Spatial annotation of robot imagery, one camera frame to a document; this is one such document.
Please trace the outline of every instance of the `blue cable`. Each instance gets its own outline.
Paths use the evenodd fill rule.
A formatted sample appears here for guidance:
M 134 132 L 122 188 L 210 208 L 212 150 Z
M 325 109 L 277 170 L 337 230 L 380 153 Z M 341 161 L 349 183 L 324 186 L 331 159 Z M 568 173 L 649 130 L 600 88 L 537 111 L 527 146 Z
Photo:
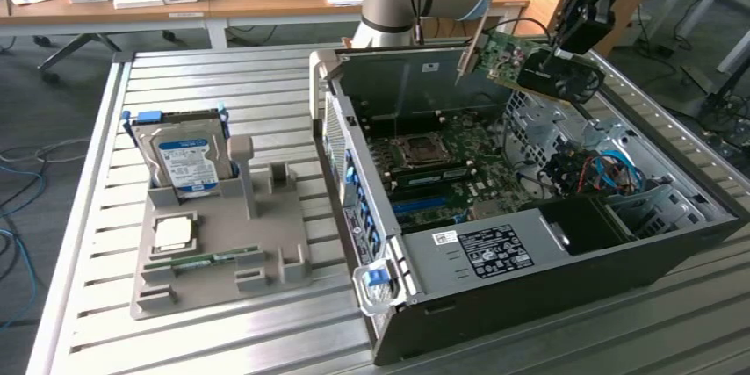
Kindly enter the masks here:
M 13 170 L 13 169 L 8 169 L 4 166 L 0 166 L 0 170 L 4 170 L 9 173 L 14 173 L 16 175 L 33 176 L 38 179 L 38 189 L 36 190 L 34 195 L 17 208 L 14 208 L 13 210 L 5 213 L 0 213 L 0 217 L 4 217 L 5 215 L 10 215 L 12 213 L 17 213 L 18 211 L 21 211 L 38 198 L 38 196 L 44 192 L 45 183 L 44 183 L 44 176 L 38 173 L 33 173 L 32 171 Z
M 596 172 L 600 174 L 600 179 L 604 181 L 604 183 L 612 188 L 617 187 L 613 180 L 611 180 L 611 178 L 604 174 L 604 166 L 599 160 L 600 157 L 612 157 L 624 164 L 624 167 L 627 168 L 628 172 L 632 173 L 632 175 L 635 176 L 635 181 L 637 183 L 637 190 L 643 191 L 643 180 L 640 179 L 637 168 L 632 165 L 628 158 L 624 156 L 624 154 L 620 151 L 615 151 L 615 150 L 601 151 L 600 155 L 593 158 L 593 160 L 596 161 L 595 163 Z
M 25 250 L 24 244 L 14 237 L 13 233 L 8 232 L 6 230 L 2 230 L 1 228 L 0 228 L 0 234 L 5 236 L 10 242 L 14 242 L 18 245 L 18 249 L 21 250 L 21 256 L 24 257 L 25 268 L 28 269 L 28 277 L 32 282 L 32 297 L 28 299 L 28 303 L 25 304 L 24 308 L 14 313 L 13 317 L 0 327 L 0 333 L 2 333 L 2 331 L 5 331 L 5 329 L 13 324 L 13 322 L 21 319 L 24 314 L 32 308 L 33 301 L 36 300 L 36 278 L 33 276 L 32 260 L 29 259 L 28 251 Z

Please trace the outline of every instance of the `aluminum slotted table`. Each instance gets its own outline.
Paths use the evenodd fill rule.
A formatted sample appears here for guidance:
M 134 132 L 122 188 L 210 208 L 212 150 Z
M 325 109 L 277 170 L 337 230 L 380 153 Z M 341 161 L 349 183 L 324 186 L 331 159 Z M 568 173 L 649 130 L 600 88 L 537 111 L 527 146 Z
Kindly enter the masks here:
M 309 132 L 308 56 L 331 47 L 144 53 L 113 63 L 28 373 L 707 375 L 750 367 L 747 230 L 645 289 L 389 367 L 369 364 Z M 609 87 L 685 160 L 750 205 L 746 179 L 600 65 Z M 314 280 L 294 291 L 134 321 L 128 303 L 148 173 L 120 111 L 186 111 L 220 102 L 229 131 L 253 136 L 250 167 L 282 157 L 298 175 Z M 585 108 L 605 117 L 596 101 Z

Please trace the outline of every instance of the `barcode label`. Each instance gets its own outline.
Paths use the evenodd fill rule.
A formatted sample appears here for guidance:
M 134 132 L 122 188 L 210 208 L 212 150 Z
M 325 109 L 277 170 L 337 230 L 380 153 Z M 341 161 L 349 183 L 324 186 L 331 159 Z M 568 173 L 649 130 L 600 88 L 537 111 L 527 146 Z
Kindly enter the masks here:
M 451 230 L 448 232 L 440 232 L 432 234 L 432 240 L 435 244 L 444 245 L 445 243 L 457 242 L 457 233 L 456 230 Z

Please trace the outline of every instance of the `blue latch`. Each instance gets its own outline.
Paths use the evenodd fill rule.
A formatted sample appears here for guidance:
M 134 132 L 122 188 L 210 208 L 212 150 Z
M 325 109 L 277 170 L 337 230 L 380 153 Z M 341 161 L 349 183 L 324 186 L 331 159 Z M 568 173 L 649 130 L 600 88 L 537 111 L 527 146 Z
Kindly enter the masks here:
M 125 133 L 129 135 L 129 138 L 132 139 L 132 143 L 136 144 L 136 146 L 137 146 L 138 144 L 136 143 L 136 135 L 132 133 L 132 126 L 129 125 L 129 111 L 128 110 L 121 111 L 120 119 L 122 119 L 125 121 L 121 124 L 121 127 L 125 130 Z
M 389 282 L 388 271 L 384 268 L 367 271 L 365 274 L 367 286 L 384 285 Z
M 347 168 L 347 174 L 344 177 L 347 184 L 351 184 L 351 182 L 353 182 L 355 177 L 356 177 L 356 173 L 353 172 L 353 167 Z
M 136 118 L 138 123 L 158 123 L 161 121 L 161 111 L 150 110 L 146 112 L 140 112 Z

